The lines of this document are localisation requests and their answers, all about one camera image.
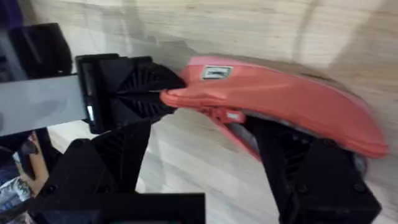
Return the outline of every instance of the wooden surface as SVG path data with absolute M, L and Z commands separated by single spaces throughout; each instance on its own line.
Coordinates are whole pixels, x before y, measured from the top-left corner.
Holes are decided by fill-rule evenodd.
M 367 182 L 383 205 L 375 223 L 398 222 L 398 1 L 20 1 L 31 23 L 60 23 L 75 55 L 151 55 L 175 71 L 222 55 L 341 82 L 373 107 L 391 146 Z M 87 133 L 52 129 L 63 147 Z M 154 127 L 141 177 L 143 191 L 205 191 L 208 223 L 277 223 L 261 165 L 194 112 Z

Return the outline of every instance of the gray metal bar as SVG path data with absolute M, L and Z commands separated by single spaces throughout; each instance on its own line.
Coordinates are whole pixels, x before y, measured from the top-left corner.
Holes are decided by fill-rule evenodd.
M 84 118 L 76 75 L 0 83 L 0 136 Z

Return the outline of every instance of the wood grain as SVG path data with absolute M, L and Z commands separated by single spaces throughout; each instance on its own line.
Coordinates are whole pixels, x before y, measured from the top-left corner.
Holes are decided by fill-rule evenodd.
M 31 23 L 58 22 L 75 55 L 153 56 L 176 72 L 193 55 L 222 55 L 336 80 L 364 98 L 391 153 L 367 181 L 383 205 L 375 223 L 398 222 L 398 1 L 21 0 Z M 53 128 L 65 147 L 84 124 Z M 277 223 L 258 162 L 202 115 L 181 110 L 153 128 L 144 191 L 205 191 L 209 223 Z

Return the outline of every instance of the shoe label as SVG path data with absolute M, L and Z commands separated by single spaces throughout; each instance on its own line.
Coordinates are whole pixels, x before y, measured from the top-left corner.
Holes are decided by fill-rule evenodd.
M 204 80 L 219 80 L 229 76 L 232 67 L 207 65 L 202 73 Z

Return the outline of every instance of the black machine part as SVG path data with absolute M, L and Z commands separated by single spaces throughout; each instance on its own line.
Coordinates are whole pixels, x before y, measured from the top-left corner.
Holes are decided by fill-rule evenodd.
M 150 134 L 144 121 L 73 141 L 29 213 L 39 224 L 205 223 L 204 194 L 138 194 Z
M 281 224 L 367 224 L 381 206 L 353 153 L 274 121 L 249 117 Z
M 183 81 L 150 57 L 87 55 L 76 64 L 87 122 L 103 134 L 70 145 L 30 213 L 39 223 L 204 223 L 203 194 L 134 193 L 150 126 L 175 110 L 158 91 Z M 353 154 L 334 141 L 252 116 L 242 127 L 254 136 L 281 224 L 367 224 L 381 211 Z
M 93 134 L 172 114 L 175 108 L 161 102 L 159 91 L 185 87 L 181 78 L 151 57 L 84 55 L 76 58 L 76 66 Z
M 0 82 L 70 75 L 72 55 L 58 24 L 0 30 Z

